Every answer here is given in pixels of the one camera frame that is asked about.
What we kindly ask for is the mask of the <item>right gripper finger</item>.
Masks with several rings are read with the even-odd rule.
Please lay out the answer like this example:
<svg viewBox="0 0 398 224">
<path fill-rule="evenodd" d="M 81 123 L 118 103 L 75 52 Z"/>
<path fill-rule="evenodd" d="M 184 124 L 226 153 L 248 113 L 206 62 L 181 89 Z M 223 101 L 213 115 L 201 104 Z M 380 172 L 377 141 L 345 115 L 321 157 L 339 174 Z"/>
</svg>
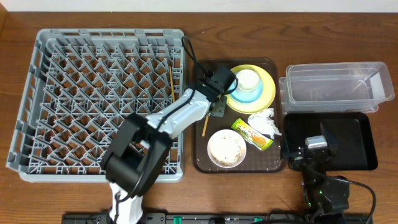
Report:
<svg viewBox="0 0 398 224">
<path fill-rule="evenodd" d="M 320 123 L 320 130 L 326 140 L 326 143 L 328 144 L 329 149 L 337 149 L 338 148 L 337 139 L 334 137 L 334 135 L 332 135 L 331 132 L 327 130 L 326 126 L 323 123 Z"/>
<path fill-rule="evenodd" d="M 289 151 L 289 135 L 287 134 L 286 130 L 282 131 L 282 145 L 281 151 Z"/>
</svg>

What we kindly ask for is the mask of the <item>light blue bowl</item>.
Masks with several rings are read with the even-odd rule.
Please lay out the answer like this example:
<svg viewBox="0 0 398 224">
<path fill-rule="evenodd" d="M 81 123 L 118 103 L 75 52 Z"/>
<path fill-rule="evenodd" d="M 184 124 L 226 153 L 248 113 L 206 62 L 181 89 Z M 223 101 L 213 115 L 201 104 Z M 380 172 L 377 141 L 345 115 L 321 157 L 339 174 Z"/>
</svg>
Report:
<svg viewBox="0 0 398 224">
<path fill-rule="evenodd" d="M 260 98 L 262 95 L 263 91 L 263 83 L 262 80 L 259 80 L 258 86 L 250 91 L 246 91 L 243 89 L 240 89 L 239 87 L 236 86 L 236 81 L 234 81 L 231 86 L 229 87 L 229 90 L 234 90 L 230 96 L 232 97 L 233 100 L 239 102 L 239 103 L 252 103 Z"/>
</svg>

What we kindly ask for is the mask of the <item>white cup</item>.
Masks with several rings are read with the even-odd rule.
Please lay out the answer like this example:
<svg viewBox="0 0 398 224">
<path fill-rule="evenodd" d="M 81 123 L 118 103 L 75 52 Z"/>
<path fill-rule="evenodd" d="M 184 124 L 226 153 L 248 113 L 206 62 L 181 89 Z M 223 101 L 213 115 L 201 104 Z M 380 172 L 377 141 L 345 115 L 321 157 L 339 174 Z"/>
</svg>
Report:
<svg viewBox="0 0 398 224">
<path fill-rule="evenodd" d="M 260 85 L 259 75 L 254 70 L 241 70 L 236 74 L 236 77 L 238 78 L 236 89 L 238 93 L 252 93 Z"/>
</svg>

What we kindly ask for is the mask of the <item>wooden chopstick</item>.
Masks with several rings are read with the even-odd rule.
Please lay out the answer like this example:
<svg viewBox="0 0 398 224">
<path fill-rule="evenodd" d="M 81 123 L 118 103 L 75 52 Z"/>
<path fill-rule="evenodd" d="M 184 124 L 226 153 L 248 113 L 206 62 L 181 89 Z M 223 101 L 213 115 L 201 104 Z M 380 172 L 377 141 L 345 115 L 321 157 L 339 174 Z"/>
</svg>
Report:
<svg viewBox="0 0 398 224">
<path fill-rule="evenodd" d="M 172 73 L 172 67 L 169 65 L 169 75 L 170 75 L 170 87 L 172 92 L 172 102 L 175 102 L 175 88 L 174 88 L 174 76 Z"/>
<path fill-rule="evenodd" d="M 204 122 L 204 125 L 203 125 L 203 131 L 202 131 L 202 134 L 201 134 L 202 137 L 204 137 L 205 134 L 206 134 L 206 129 L 207 129 L 207 126 L 208 126 L 208 120 L 209 120 L 209 114 L 207 114 L 206 117 L 205 117 L 205 122 Z"/>
</svg>

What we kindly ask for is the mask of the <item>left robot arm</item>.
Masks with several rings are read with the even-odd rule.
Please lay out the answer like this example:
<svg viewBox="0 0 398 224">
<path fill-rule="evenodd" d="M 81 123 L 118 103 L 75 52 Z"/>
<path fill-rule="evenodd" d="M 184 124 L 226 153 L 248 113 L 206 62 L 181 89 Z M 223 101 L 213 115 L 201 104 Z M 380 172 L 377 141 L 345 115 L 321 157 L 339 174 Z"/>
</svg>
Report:
<svg viewBox="0 0 398 224">
<path fill-rule="evenodd" d="M 100 162 L 113 193 L 109 223 L 141 219 L 143 196 L 158 178 L 174 138 L 203 119 L 233 84 L 197 83 L 160 112 L 145 117 L 132 113 L 124 119 Z"/>
</svg>

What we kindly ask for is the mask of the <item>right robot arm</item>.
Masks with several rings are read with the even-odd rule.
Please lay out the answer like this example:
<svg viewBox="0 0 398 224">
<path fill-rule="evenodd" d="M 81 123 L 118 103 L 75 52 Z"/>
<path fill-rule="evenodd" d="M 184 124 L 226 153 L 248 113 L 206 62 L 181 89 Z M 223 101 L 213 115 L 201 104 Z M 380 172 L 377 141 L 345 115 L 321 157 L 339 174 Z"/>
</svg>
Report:
<svg viewBox="0 0 398 224">
<path fill-rule="evenodd" d="M 326 176 L 326 166 L 336 156 L 338 141 L 320 125 L 318 136 L 302 137 L 283 132 L 281 157 L 289 168 L 302 173 L 304 199 L 309 209 L 308 222 L 333 223 L 344 219 L 349 207 L 349 184 Z"/>
</svg>

